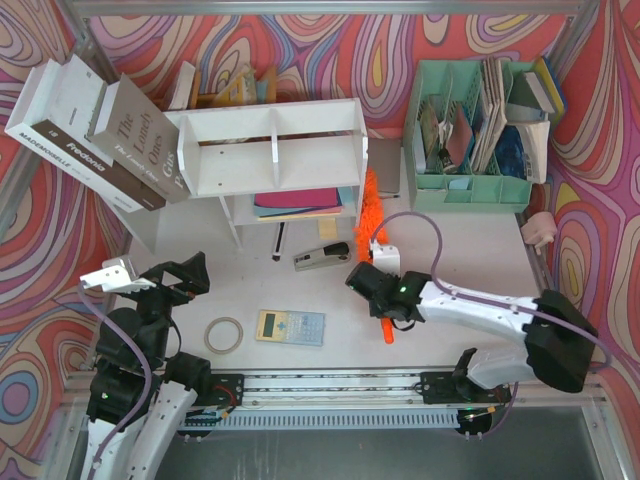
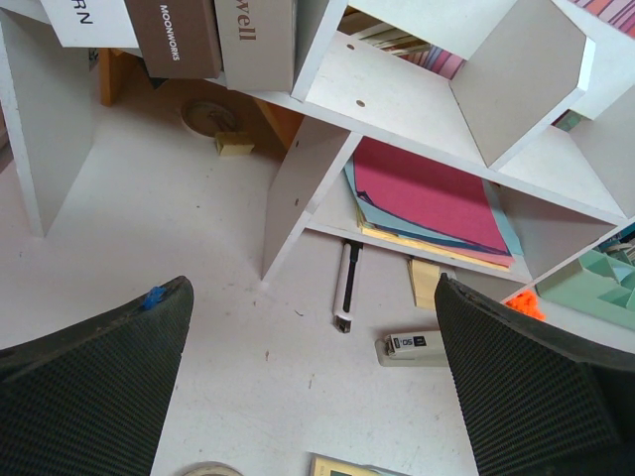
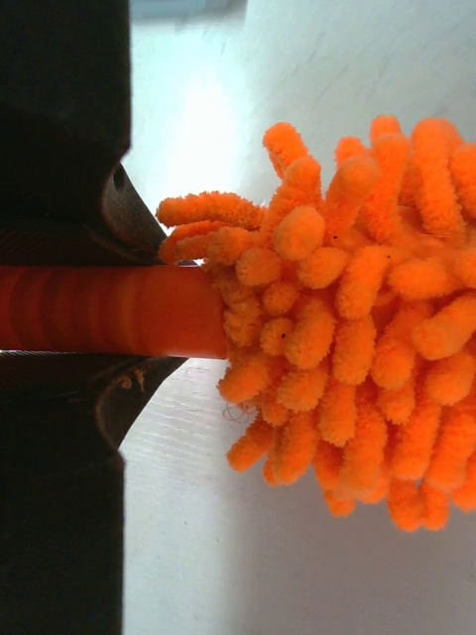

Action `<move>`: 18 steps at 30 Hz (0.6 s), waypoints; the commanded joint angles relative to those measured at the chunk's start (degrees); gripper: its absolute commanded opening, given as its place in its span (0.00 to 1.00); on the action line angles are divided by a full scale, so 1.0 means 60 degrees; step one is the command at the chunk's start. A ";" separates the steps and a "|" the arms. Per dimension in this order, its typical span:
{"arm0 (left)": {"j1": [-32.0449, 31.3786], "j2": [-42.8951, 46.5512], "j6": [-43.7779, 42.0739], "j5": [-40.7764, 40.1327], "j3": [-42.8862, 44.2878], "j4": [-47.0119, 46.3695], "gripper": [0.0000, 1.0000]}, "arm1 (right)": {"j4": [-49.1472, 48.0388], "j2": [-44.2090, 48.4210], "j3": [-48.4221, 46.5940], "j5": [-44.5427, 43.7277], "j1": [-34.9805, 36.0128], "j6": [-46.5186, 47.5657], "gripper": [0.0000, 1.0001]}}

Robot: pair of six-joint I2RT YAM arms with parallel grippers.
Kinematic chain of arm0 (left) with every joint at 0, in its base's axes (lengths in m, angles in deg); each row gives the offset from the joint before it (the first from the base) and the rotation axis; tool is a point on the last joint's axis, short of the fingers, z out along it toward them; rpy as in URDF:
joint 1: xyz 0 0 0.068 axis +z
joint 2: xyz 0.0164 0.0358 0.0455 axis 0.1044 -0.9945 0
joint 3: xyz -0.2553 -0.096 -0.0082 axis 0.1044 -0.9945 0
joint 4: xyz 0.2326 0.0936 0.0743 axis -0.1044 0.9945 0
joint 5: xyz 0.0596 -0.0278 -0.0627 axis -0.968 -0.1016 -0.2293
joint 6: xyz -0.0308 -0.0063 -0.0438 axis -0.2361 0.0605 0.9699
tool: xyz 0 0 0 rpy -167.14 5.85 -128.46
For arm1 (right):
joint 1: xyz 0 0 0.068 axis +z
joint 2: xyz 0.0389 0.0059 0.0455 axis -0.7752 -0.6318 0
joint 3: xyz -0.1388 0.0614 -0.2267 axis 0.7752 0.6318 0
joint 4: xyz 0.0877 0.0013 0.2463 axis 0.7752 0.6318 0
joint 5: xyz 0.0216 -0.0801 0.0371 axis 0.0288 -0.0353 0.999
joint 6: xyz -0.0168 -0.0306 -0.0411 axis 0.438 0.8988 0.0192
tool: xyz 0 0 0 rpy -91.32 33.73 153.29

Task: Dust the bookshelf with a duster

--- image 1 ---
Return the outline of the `orange chenille duster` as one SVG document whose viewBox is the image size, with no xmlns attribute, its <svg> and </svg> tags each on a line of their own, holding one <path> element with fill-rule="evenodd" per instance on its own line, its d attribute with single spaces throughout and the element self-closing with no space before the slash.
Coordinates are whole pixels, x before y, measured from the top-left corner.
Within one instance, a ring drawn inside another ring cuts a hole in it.
<svg viewBox="0 0 640 480">
<path fill-rule="evenodd" d="M 378 179 L 374 170 L 367 168 L 364 193 L 361 205 L 359 225 L 354 228 L 358 264 L 347 280 L 347 285 L 369 300 L 376 292 L 375 281 L 381 275 L 375 273 L 376 267 L 384 274 L 400 274 L 400 253 L 390 243 L 389 236 L 382 227 L 374 240 L 371 240 L 376 228 L 385 220 L 382 199 L 378 193 Z"/>
</svg>

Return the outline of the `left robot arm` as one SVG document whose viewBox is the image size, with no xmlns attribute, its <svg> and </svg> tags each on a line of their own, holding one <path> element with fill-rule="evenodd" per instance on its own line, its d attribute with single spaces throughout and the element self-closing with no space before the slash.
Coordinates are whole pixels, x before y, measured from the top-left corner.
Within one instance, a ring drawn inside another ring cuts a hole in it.
<svg viewBox="0 0 640 480">
<path fill-rule="evenodd" d="M 209 360 L 167 355 L 172 311 L 209 289 L 202 252 L 143 273 L 121 256 L 81 276 L 79 297 L 99 319 L 82 478 L 155 477 L 187 410 L 210 384 Z"/>
</svg>

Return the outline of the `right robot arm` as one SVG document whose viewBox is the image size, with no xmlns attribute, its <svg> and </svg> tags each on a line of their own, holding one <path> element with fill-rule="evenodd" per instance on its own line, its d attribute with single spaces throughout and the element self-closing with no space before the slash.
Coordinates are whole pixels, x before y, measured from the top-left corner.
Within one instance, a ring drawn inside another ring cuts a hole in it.
<svg viewBox="0 0 640 480">
<path fill-rule="evenodd" d="M 385 273 L 366 262 L 345 283 L 367 301 L 373 317 L 409 328 L 428 321 L 452 323 L 510 342 L 503 349 L 465 350 L 457 364 L 459 389 L 492 390 L 531 380 L 565 393 L 584 387 L 597 332 L 557 291 L 546 289 L 538 298 L 504 297 L 459 288 L 426 273 Z"/>
</svg>

